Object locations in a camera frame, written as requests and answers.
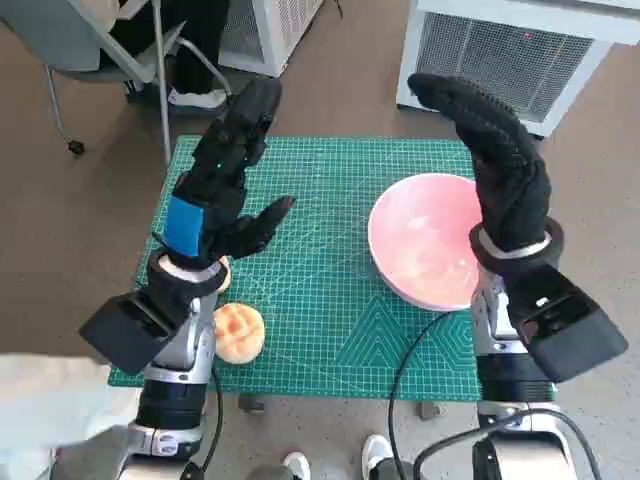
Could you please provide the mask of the black left hand blue tape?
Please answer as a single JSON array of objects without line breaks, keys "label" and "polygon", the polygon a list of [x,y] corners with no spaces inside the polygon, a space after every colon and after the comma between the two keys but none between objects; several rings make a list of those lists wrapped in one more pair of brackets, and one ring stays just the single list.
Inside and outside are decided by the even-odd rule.
[{"label": "black left hand blue tape", "polygon": [[243,215],[246,169],[257,165],[282,96],[275,78],[256,78],[234,97],[222,120],[209,126],[192,153],[194,163],[169,197],[160,237],[171,261],[201,270],[223,256],[235,259],[266,248],[295,204],[282,196],[256,217]]}]

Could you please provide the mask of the black gloved right hand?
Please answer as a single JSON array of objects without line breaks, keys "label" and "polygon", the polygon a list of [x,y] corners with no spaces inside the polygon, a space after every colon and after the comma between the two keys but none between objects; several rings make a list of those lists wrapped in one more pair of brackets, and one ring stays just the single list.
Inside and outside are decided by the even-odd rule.
[{"label": "black gloved right hand", "polygon": [[457,77],[414,73],[407,84],[423,107],[455,124],[470,151],[482,224],[493,244],[510,252],[542,242],[551,184],[514,110]]}]

